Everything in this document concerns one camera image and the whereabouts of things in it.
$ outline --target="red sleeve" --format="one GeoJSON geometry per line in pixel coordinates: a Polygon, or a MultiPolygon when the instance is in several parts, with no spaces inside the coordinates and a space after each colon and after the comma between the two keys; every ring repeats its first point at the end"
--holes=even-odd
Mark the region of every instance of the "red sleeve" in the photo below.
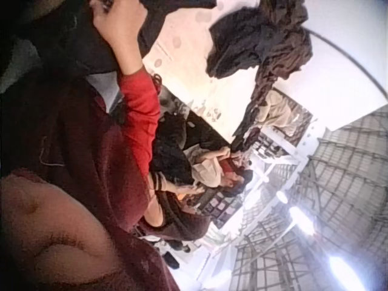
{"type": "Polygon", "coordinates": [[[145,177],[152,159],[152,141],[160,115],[158,94],[152,78],[145,69],[130,76],[122,76],[119,86],[128,107],[124,136],[132,149],[140,172],[145,177]]]}

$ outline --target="finger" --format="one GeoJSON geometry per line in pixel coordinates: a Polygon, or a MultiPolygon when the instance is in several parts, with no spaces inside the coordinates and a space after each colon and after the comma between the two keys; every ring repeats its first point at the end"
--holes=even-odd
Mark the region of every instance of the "finger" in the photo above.
{"type": "Polygon", "coordinates": [[[93,10],[93,20],[104,17],[104,6],[100,0],[91,0],[89,6],[93,10]]]}

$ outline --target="white wall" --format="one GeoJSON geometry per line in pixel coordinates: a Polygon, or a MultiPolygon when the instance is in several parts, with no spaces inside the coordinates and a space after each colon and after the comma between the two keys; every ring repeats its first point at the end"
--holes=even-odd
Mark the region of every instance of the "white wall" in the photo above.
{"type": "MultiPolygon", "coordinates": [[[[387,90],[387,10],[384,1],[307,0],[305,26],[355,58],[387,90]]],[[[276,87],[330,130],[387,104],[377,86],[338,50],[312,36],[313,57],[276,87]]]]}

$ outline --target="light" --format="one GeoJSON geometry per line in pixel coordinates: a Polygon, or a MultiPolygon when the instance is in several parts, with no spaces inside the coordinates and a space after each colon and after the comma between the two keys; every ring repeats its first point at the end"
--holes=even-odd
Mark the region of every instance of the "light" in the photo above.
{"type": "Polygon", "coordinates": [[[363,284],[357,274],[344,262],[343,259],[337,256],[331,256],[330,268],[337,280],[348,291],[365,291],[363,284]]]}
{"type": "Polygon", "coordinates": [[[214,289],[214,288],[222,286],[231,277],[232,277],[232,271],[231,270],[224,270],[224,271],[219,272],[217,275],[206,280],[202,286],[205,289],[214,289]]]}
{"type": "Polygon", "coordinates": [[[278,197],[278,199],[280,200],[280,202],[282,202],[282,203],[284,203],[284,204],[287,204],[287,203],[289,202],[289,200],[287,199],[286,194],[284,194],[283,191],[277,191],[276,197],[278,197]]]}
{"type": "Polygon", "coordinates": [[[250,192],[244,200],[244,208],[246,210],[252,209],[257,204],[257,201],[259,201],[260,197],[261,189],[250,192]]]}
{"type": "Polygon", "coordinates": [[[296,223],[304,233],[308,235],[313,235],[315,233],[313,222],[299,209],[299,207],[291,207],[290,215],[293,222],[296,223]]]}

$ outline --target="clothing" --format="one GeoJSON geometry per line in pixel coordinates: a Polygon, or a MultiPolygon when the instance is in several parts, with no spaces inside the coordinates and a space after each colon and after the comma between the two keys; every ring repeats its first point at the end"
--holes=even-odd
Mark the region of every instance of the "clothing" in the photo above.
{"type": "Polygon", "coordinates": [[[286,98],[271,90],[267,94],[265,103],[259,106],[256,123],[258,125],[286,127],[292,122],[292,119],[293,115],[286,98]]]}
{"type": "Polygon", "coordinates": [[[157,192],[156,196],[163,209],[164,222],[161,227],[152,227],[142,218],[139,228],[146,235],[178,241],[193,241],[206,234],[210,224],[209,216],[183,212],[181,203],[174,193],[157,192]]]}
{"type": "Polygon", "coordinates": [[[141,92],[150,103],[156,99],[148,78],[145,72],[122,78],[126,103],[138,109],[129,113],[128,122],[139,121],[138,129],[127,124],[122,130],[84,80],[27,74],[2,97],[1,175],[29,169],[83,204],[113,238],[129,277],[136,278],[132,290],[178,290],[157,252],[128,233],[149,201],[143,162],[150,155],[134,157],[150,152],[145,147],[152,133],[142,127],[152,126],[154,111],[158,116],[158,110],[139,100],[141,92]],[[145,146],[136,141],[136,131],[145,146]],[[139,264],[145,259],[152,262],[146,269],[139,264]]]}
{"type": "MultiPolygon", "coordinates": [[[[141,0],[148,10],[139,36],[144,57],[163,27],[166,16],[179,8],[214,8],[216,0],[141,0]]],[[[70,76],[107,73],[118,69],[109,45],[93,26],[88,1],[66,0],[50,14],[25,25],[19,36],[38,49],[45,66],[70,76]]]]}
{"type": "Polygon", "coordinates": [[[209,76],[224,78],[239,69],[259,66],[256,86],[234,135],[241,143],[255,122],[258,106],[280,77],[288,79],[312,57],[304,0],[262,0],[258,8],[243,8],[217,21],[210,33],[215,50],[207,59],[209,76]]]}
{"type": "Polygon", "coordinates": [[[159,122],[153,141],[151,172],[163,172],[168,181],[177,185],[193,184],[191,165],[181,149],[185,140],[186,121],[180,116],[166,113],[165,121],[159,122]]]}
{"type": "Polygon", "coordinates": [[[205,159],[203,162],[197,162],[196,159],[209,150],[202,149],[199,144],[193,145],[184,151],[186,157],[192,165],[192,176],[196,182],[201,182],[207,187],[215,188],[221,183],[223,175],[222,168],[217,158],[205,159]]]}
{"type": "Polygon", "coordinates": [[[232,172],[234,172],[232,166],[229,163],[229,160],[230,159],[223,159],[222,161],[219,161],[219,165],[221,166],[222,171],[224,173],[232,173],[232,172]]]}

